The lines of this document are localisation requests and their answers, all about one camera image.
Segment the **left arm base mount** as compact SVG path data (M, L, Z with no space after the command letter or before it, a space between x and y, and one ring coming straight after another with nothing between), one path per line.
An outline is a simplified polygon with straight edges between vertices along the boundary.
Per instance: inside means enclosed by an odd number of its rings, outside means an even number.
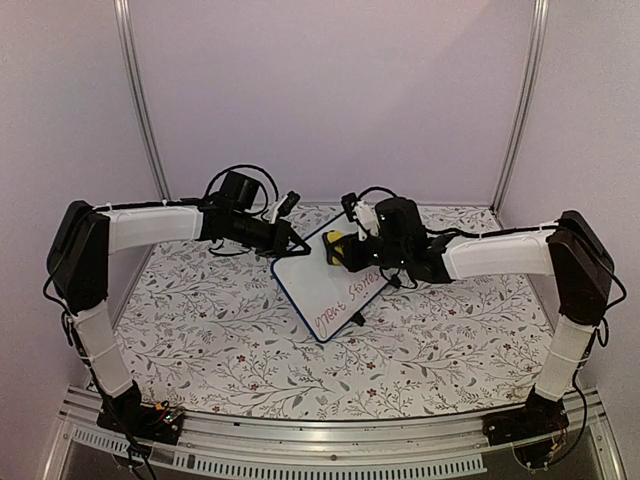
M176 445L182 432L185 409L167 401L156 405L137 400L104 402L97 425L136 439Z

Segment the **small blue-framed whiteboard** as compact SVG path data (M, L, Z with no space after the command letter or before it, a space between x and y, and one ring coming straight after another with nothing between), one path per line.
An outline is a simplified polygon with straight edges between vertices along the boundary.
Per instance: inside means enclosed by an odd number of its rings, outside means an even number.
M273 278L319 343L330 341L387 285L375 267L351 273L329 265L322 235L333 230L350 234L356 226L345 214L336 215L305 238L310 254L276 259L271 264Z

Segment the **yellow black eraser sponge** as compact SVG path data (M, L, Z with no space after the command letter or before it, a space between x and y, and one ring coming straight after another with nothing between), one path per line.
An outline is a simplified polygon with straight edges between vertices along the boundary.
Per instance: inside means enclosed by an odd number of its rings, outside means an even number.
M334 241L334 240L342 239L342 237L343 235L341 232L337 230L329 230L322 234L321 239L324 245L326 241Z

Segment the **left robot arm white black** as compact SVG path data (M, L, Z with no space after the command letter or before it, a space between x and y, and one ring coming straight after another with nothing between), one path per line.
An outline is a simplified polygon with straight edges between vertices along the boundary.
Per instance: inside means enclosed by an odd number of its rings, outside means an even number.
M285 217L264 220L228 202L187 198L97 206L74 200L66 207L46 258L42 294L61 307L70 344L87 365L107 414L128 434L148 426L149 409L115 336L112 263L123 252L156 244L219 240L271 259L311 252Z

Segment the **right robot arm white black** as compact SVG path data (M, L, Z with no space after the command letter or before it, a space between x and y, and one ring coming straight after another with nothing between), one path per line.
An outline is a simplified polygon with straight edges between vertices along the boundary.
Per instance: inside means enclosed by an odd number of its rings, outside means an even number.
M322 234L328 263L387 281L371 336L338 343L335 373L366 373L349 415L484 410L489 429L537 436L568 423L566 394L608 308L625 295L577 212L488 234L478 209L379 203L376 225Z

